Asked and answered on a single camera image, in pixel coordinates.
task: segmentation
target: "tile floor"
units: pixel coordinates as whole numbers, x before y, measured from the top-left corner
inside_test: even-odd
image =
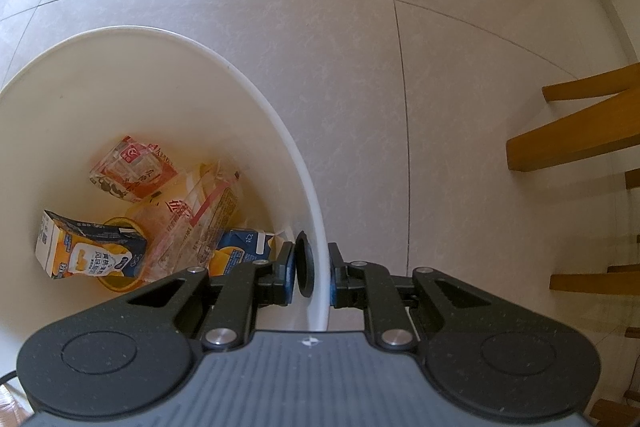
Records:
[[[522,174],[504,143],[570,112],[540,87],[626,64],[598,0],[0,0],[0,79],[100,26],[166,28],[264,93],[347,259],[430,265],[580,328],[620,399],[640,343],[633,298],[564,295],[554,271],[638,261],[633,152]],[[332,313],[330,327],[358,327]]]

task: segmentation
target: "wooden furniture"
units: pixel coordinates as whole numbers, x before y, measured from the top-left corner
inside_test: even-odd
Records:
[[[507,141],[507,165],[534,171],[640,144],[640,63],[603,74],[545,86],[547,102],[613,95]],[[640,172],[629,171],[631,186]]]
[[[640,295],[640,264],[609,266],[606,273],[553,274],[549,289],[604,295]],[[637,338],[640,339],[640,329],[638,332]]]
[[[589,416],[600,420],[600,427],[627,427],[640,417],[640,409],[611,400],[597,400]]]

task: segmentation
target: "trash can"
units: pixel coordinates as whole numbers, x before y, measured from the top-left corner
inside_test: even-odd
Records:
[[[314,291],[271,306],[257,326],[325,330],[330,267],[318,198],[273,107],[233,65],[183,36],[101,28],[57,44],[0,94],[0,374],[38,328],[117,296],[92,277],[50,279],[34,256],[46,208],[103,223],[127,203],[98,190],[91,167],[123,136],[158,142],[178,164],[203,158],[241,171],[243,205],[294,241],[304,231]]]

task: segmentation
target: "gray ribbed surface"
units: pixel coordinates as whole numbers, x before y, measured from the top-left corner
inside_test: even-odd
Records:
[[[319,343],[310,347],[308,339]],[[28,427],[82,425],[41,413]],[[204,358],[162,405],[109,427],[488,427],[438,395],[410,357],[384,353],[355,333],[259,331],[251,344]],[[589,426],[574,415],[549,427]]]

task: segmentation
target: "transparent plastic wrapper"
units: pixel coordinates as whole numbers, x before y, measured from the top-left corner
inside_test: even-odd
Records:
[[[176,177],[171,160],[157,144],[125,136],[98,162],[89,179],[105,192],[125,201],[140,201]]]
[[[28,417],[29,413],[14,395],[4,385],[0,385],[0,427],[18,427]]]
[[[238,208],[238,179],[221,163],[201,164],[127,211],[149,240],[142,280],[208,265]]]

